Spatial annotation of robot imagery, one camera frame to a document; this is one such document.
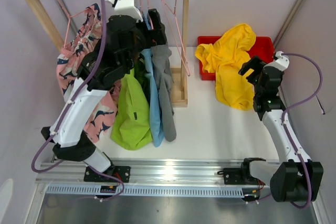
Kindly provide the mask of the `grey shorts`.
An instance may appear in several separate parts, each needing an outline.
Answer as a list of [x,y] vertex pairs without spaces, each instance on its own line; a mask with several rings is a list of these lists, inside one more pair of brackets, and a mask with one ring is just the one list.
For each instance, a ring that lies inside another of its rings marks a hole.
[[171,98],[173,88],[173,78],[169,60],[171,55],[172,52],[167,44],[152,47],[154,80],[159,93],[161,122],[164,138],[168,142],[172,142],[176,139],[176,127],[173,118],[174,110]]

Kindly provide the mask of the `yellow shorts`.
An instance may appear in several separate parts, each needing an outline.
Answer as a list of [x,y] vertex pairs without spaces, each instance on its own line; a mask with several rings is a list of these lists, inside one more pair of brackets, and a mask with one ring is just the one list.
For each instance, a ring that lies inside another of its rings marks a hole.
[[253,108],[253,85],[238,72],[250,60],[248,51],[255,42],[252,28],[239,24],[213,44],[197,46],[195,57],[202,63],[203,72],[215,74],[215,95],[222,104],[242,111]]

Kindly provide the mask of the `pink wire hanger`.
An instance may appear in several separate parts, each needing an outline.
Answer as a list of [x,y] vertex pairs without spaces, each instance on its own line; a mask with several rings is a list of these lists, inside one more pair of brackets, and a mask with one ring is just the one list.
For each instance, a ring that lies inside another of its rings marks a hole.
[[[184,43],[183,43],[183,39],[182,39],[182,34],[181,34],[181,31],[180,31],[180,27],[179,27],[179,22],[177,20],[177,14],[176,14],[176,7],[177,7],[177,0],[174,1],[174,8],[171,9],[169,7],[169,5],[167,4],[166,0],[161,0],[161,3],[162,3],[162,7],[163,7],[163,10],[164,10],[164,15],[165,15],[165,18],[168,22],[168,25],[169,25],[169,29],[171,31],[171,34],[173,36],[173,40],[175,42],[175,45],[177,47],[177,50],[178,50],[178,54],[180,55],[180,59],[181,59],[181,64],[183,65],[183,68],[187,74],[187,76],[190,76],[190,68],[189,68],[189,65],[188,65],[188,60],[186,59],[185,57],[185,47],[184,47]],[[178,38],[179,38],[179,41],[180,43],[177,42],[177,38],[175,36],[175,33],[173,31],[173,26],[168,18],[168,14],[167,14],[167,11],[170,11],[170,13],[174,16],[174,19],[175,19],[175,26],[176,26],[176,30],[177,30],[177,34],[178,34]]]

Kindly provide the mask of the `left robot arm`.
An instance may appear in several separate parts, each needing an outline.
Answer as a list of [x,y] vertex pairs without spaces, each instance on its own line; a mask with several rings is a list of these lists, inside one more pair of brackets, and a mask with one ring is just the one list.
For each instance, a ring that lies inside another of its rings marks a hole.
[[167,42],[165,26],[157,9],[148,10],[148,20],[138,21],[128,15],[102,17],[102,36],[93,51],[82,59],[73,90],[57,121],[41,130],[58,159],[84,162],[91,174],[102,182],[113,179],[114,165],[88,138],[85,125],[102,98],[114,83],[134,67],[144,49]]

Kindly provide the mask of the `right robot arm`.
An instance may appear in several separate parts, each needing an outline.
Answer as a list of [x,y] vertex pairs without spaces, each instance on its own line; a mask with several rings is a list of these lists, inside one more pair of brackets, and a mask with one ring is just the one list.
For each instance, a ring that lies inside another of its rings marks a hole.
[[279,51],[270,63],[254,56],[242,65],[239,74],[254,86],[253,108],[268,130],[278,153],[280,165],[272,167],[263,158],[245,158],[241,164],[240,179],[251,184],[259,180],[269,186],[276,202],[290,202],[297,208],[306,208],[316,200],[323,176],[320,162],[314,162],[296,137],[286,107],[279,96],[284,71],[289,57]]

